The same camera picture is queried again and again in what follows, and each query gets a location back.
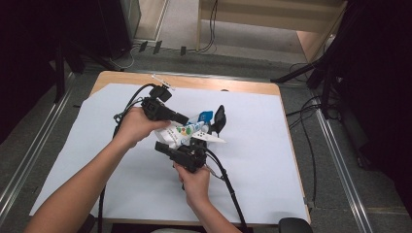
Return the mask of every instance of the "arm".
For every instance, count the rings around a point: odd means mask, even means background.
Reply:
[[[207,232],[240,232],[210,202],[208,196],[210,171],[202,167],[194,174],[175,163],[179,179],[185,186],[187,202]]]
[[[148,120],[141,108],[132,108],[116,137],[43,203],[24,232],[76,232],[127,151],[168,124]]]

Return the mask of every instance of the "white paper sheet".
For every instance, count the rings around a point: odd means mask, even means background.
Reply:
[[[109,84],[85,100],[31,215],[110,142],[113,116],[139,87]],[[227,123],[220,136],[227,143],[209,148],[226,169],[247,223],[277,224],[288,216],[307,220],[280,96],[187,88],[172,94],[166,106],[188,117],[224,105]],[[153,133],[138,143],[108,181],[105,218],[197,221],[172,161],[155,150],[155,141]],[[208,164],[220,173],[213,161]],[[240,222],[224,182],[212,177],[209,195],[229,221]],[[91,213],[97,216],[97,205]]]

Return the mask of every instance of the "hand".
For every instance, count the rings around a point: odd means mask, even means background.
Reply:
[[[193,208],[198,204],[210,202],[208,195],[210,171],[207,167],[201,167],[195,173],[189,172],[176,162],[174,167],[179,173],[179,180],[185,186],[189,206]]]
[[[133,107],[123,117],[115,140],[126,143],[129,148],[133,148],[137,142],[148,137],[153,130],[165,128],[169,124],[169,120],[149,120],[142,108]]]

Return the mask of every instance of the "blue sticker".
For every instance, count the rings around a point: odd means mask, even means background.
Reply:
[[[207,123],[207,122],[210,122],[210,120],[212,120],[212,117],[213,117],[213,111],[205,111],[199,115],[199,119],[197,120],[197,122],[203,121]]]

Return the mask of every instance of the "metal rail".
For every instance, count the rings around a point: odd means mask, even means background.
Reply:
[[[29,149],[27,150],[24,158],[21,160],[18,165],[12,179],[9,181],[5,190],[0,196],[0,227],[3,225],[10,209],[16,201],[16,198],[24,185],[28,175],[30,174],[37,158],[39,157],[40,152],[43,149],[43,146],[46,140],[49,138],[49,135],[54,128],[55,123],[57,122],[61,112],[64,109],[64,106],[67,103],[67,100],[70,97],[70,94],[73,89],[73,82],[75,75],[71,73],[67,78],[67,91],[60,99],[58,103],[53,104],[51,110],[43,122],[42,127],[31,143]]]
[[[320,101],[318,99],[315,99],[313,102],[315,104],[320,104]],[[333,162],[336,166],[337,173],[339,175],[340,181],[342,182],[343,189],[345,190],[346,197],[348,198],[349,205],[351,206],[352,213],[354,215],[355,221],[357,222],[358,228],[361,233],[372,233],[372,226],[369,222],[366,210],[363,206],[348,168],[346,167],[342,152],[340,151],[338,143],[336,142],[336,139],[333,135],[329,121],[324,118],[321,110],[316,111],[316,115],[318,117],[322,131],[324,132]]]

